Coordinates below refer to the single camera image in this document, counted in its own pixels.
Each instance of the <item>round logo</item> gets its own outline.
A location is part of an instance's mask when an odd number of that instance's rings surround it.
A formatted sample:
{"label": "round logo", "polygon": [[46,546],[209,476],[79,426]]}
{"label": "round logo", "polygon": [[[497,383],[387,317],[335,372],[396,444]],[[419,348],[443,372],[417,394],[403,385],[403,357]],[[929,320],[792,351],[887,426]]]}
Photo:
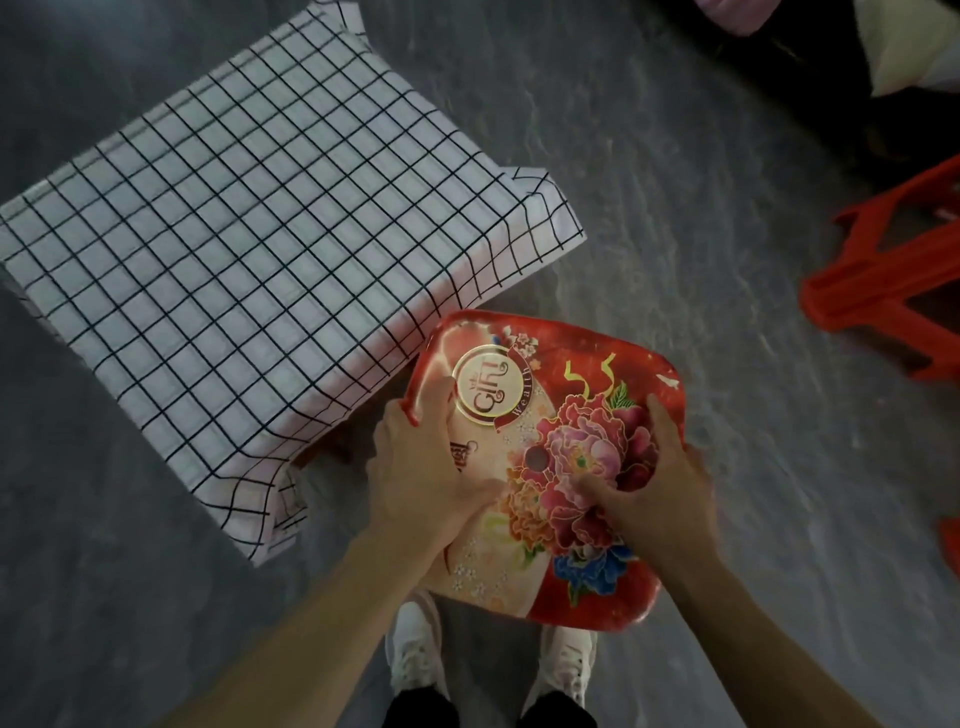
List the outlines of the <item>round logo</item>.
{"label": "round logo", "polygon": [[516,349],[487,344],[460,357],[453,369],[457,406],[480,425],[505,425],[527,408],[533,373]]}

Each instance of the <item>hand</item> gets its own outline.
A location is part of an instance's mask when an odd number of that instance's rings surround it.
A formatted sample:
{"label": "hand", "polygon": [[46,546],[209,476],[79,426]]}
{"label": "hand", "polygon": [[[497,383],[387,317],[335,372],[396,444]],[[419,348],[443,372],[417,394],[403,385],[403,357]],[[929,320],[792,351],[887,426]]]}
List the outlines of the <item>hand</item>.
{"label": "hand", "polygon": [[371,527],[422,545],[431,558],[506,487],[501,480],[465,477],[454,465],[446,425],[453,383],[445,376],[424,385],[419,425],[410,424],[399,400],[388,402],[373,432],[376,455],[367,462]]}
{"label": "hand", "polygon": [[661,579],[717,558],[716,510],[710,476],[700,453],[684,451],[677,426],[660,401],[647,398],[660,448],[654,476],[632,493],[588,475],[575,487],[603,508],[607,521]]}

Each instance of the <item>marble floor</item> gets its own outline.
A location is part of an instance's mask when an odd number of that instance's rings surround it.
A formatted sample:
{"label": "marble floor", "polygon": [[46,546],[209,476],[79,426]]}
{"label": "marble floor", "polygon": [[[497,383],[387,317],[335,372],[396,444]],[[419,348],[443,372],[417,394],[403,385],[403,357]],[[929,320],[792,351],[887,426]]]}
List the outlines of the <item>marble floor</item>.
{"label": "marble floor", "polygon": [[[494,159],[547,167],[587,229],[492,307],[666,354],[757,600],[887,725],[960,722],[960,582],[933,532],[960,512],[960,391],[796,303],[836,253],[831,214],[866,185],[643,0],[361,5],[374,48]],[[9,0],[0,197],[298,9]],[[361,467],[311,467],[302,545],[252,570],[6,292],[0,331],[0,724],[145,728],[330,569],[365,518]],[[443,612],[464,725],[511,725],[536,631]],[[341,725],[376,725],[389,698],[377,655]],[[588,706],[601,726],[740,724],[666,597],[602,638]]]}

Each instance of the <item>checkered tablecloth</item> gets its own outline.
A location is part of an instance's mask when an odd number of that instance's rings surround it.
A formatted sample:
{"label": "checkered tablecloth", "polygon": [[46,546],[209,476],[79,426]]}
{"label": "checkered tablecloth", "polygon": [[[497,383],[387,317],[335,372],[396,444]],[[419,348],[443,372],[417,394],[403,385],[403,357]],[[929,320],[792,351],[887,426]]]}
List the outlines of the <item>checkered tablecloth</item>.
{"label": "checkered tablecloth", "polygon": [[14,289],[256,563],[306,516],[300,449],[585,238],[362,33],[314,3],[0,207]]}

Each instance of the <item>white sneaker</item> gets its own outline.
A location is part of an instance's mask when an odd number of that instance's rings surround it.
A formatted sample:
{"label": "white sneaker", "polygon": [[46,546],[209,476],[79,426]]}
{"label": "white sneaker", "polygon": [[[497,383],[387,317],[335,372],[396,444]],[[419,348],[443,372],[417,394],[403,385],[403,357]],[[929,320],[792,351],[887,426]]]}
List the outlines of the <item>white sneaker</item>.
{"label": "white sneaker", "polygon": [[563,692],[581,708],[585,707],[587,683],[596,659],[596,632],[569,627],[543,627],[540,635],[540,669],[520,714],[526,714],[542,696],[553,691]]}
{"label": "white sneaker", "polygon": [[387,633],[387,665],[390,666],[394,694],[435,687],[443,697],[450,699],[440,645],[437,605],[426,591],[414,590],[400,606]]}

